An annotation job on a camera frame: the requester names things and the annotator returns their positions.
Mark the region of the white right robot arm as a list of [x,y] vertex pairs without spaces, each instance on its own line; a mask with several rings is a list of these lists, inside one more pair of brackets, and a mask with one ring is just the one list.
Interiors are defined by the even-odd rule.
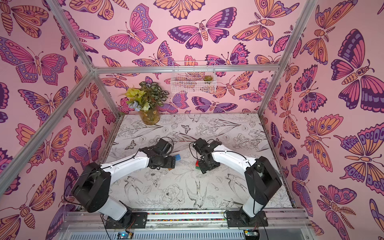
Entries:
[[220,141],[197,139],[189,144],[203,174],[221,164],[245,177],[249,198],[238,211],[225,211],[229,227],[267,227],[264,208],[283,183],[270,161],[265,157],[251,158],[225,147]]

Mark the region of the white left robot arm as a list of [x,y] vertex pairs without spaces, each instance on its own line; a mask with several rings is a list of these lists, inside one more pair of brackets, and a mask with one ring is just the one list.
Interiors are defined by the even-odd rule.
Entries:
[[159,138],[155,145],[140,148],[131,156],[115,162],[87,165],[71,189],[71,194],[89,213],[98,212],[125,226],[132,221],[132,211],[110,196],[110,187],[130,173],[150,169],[174,169],[174,143]]

